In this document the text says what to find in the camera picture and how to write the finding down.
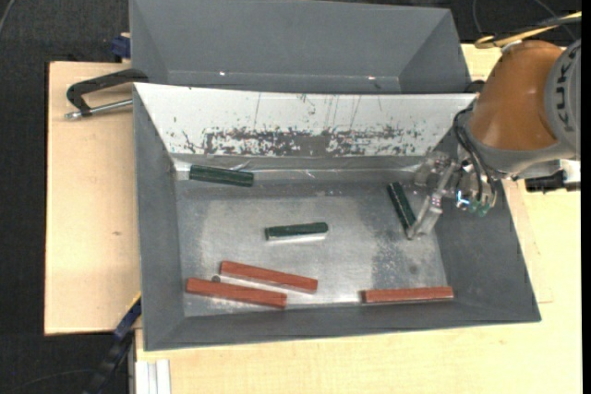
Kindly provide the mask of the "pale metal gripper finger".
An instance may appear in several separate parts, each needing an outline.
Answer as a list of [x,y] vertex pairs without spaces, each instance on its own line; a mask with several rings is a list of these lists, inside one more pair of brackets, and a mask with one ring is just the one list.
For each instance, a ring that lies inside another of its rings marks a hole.
[[416,221],[416,235],[428,235],[442,215],[440,197],[427,197]]
[[426,197],[416,221],[409,227],[406,236],[409,240],[430,234],[437,222],[437,199]]

